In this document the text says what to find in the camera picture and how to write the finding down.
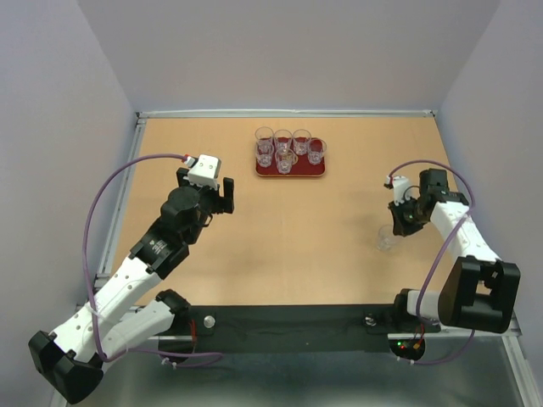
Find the clear glass cluster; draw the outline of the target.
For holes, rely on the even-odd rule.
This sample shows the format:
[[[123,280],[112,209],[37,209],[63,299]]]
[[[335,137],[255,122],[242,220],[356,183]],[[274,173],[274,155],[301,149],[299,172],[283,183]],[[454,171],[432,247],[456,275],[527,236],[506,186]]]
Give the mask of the clear glass cluster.
[[[293,150],[299,155],[305,155],[308,151],[312,136],[306,129],[298,129],[293,133]]]
[[[282,149],[275,153],[275,160],[278,173],[287,175],[295,164],[296,154],[291,149]]]
[[[392,225],[381,226],[378,230],[377,249],[382,252],[390,251],[401,241],[401,236],[396,236]]]

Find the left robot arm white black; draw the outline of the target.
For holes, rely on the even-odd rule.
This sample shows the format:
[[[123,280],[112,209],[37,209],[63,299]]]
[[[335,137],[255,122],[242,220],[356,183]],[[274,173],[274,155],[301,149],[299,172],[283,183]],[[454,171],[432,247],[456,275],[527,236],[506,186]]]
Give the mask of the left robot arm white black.
[[[178,186],[160,215],[131,248],[119,269],[79,310],[28,346],[36,370],[70,404],[88,397],[115,359],[155,333],[183,332],[188,302],[173,290],[159,293],[138,315],[126,312],[160,284],[187,256],[214,215],[234,211],[234,181],[215,170],[179,169]]]

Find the clear glass cluster front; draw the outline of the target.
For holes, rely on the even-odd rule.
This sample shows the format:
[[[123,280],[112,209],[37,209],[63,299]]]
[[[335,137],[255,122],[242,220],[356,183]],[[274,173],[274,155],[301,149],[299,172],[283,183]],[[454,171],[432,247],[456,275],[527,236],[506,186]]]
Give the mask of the clear glass cluster front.
[[[287,175],[295,164],[296,154],[291,149],[282,149],[275,153],[275,160],[278,173]]]

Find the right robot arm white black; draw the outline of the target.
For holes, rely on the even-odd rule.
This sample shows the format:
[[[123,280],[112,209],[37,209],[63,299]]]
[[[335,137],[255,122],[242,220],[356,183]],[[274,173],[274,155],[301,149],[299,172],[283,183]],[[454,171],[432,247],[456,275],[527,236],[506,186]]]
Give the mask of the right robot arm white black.
[[[385,186],[394,193],[389,203],[394,235],[409,237],[431,224],[454,261],[440,292],[402,291],[406,301],[390,311],[393,326],[409,331],[424,319],[475,331],[505,332],[512,319],[520,270],[500,259],[484,240],[468,200],[449,188],[445,170],[422,171],[418,185],[404,176],[390,176]]]

